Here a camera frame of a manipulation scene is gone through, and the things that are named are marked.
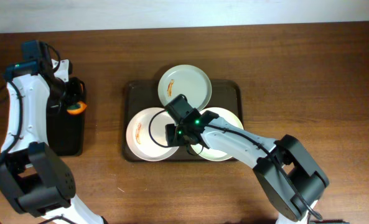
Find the green and orange sponge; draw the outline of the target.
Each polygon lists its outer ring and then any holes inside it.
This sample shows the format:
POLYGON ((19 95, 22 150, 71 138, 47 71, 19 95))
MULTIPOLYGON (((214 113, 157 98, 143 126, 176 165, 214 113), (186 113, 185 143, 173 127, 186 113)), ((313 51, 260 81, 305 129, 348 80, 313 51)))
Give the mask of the green and orange sponge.
POLYGON ((79 115, 83 113, 87 108, 87 105, 82 102, 78 101, 75 104, 67 107, 67 113, 70 115, 79 115))

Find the white plate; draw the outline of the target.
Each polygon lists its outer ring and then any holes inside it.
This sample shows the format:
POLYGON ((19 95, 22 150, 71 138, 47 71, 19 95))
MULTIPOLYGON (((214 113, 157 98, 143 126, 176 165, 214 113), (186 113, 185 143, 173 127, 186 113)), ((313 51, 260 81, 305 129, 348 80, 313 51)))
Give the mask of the white plate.
MULTIPOLYGON (((225 109, 225 108, 219 108, 219 107, 211 107, 203 109, 200 113, 203 114, 206 111, 211 111, 219 115, 219 117, 222 117, 227 122, 229 122, 231 125, 243 129, 242 122, 240 119, 231 111, 225 109)), ((200 156, 208 161, 213 162, 220 162, 220 161, 226 161, 229 159, 232 159, 231 156, 229 156, 227 153, 214 150, 214 149, 207 149, 202 147, 202 145, 191 145, 192 150, 197 156, 200 156)))
POLYGON ((147 108, 138 112, 129 122, 126 128, 126 143, 129 150, 140 160, 156 162, 172 156, 178 149, 176 147, 161 147, 157 145, 149 135, 149 123, 154 115, 157 115, 151 124, 151 134, 160 145, 166 146, 165 125, 174 123, 174 120, 162 108, 147 108))

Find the pale green plate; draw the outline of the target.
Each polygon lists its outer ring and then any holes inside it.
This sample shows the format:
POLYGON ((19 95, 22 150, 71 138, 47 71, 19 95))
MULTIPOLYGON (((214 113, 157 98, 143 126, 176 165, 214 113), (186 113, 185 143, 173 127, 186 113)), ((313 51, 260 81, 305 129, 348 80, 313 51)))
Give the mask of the pale green plate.
POLYGON ((163 74, 157 93, 163 106, 183 94, 188 103, 200 111, 208 105, 212 97, 212 83, 207 74, 198 67, 177 65, 163 74))

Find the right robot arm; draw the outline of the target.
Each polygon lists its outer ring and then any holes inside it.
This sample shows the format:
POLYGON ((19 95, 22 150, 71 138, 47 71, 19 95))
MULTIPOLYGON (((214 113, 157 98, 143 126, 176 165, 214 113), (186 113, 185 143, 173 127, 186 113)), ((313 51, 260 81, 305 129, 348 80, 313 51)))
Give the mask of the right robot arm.
POLYGON ((170 147, 201 145, 225 152, 250 167, 273 207, 292 222, 307 215, 321 221, 313 209, 329 179, 301 142, 291 135, 264 138, 230 124, 220 115, 200 113, 183 94, 164 109, 174 120, 166 125, 170 147))

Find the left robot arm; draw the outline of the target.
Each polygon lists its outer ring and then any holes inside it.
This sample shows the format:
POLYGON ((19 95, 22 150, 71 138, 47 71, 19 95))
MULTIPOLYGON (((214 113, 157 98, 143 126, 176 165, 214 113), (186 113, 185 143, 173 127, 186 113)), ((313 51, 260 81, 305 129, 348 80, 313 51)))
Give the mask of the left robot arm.
POLYGON ((44 223, 104 223, 79 198, 65 156, 82 152, 86 87, 49 44, 21 46, 22 62, 4 72, 7 134, 0 153, 0 191, 20 214, 44 223))

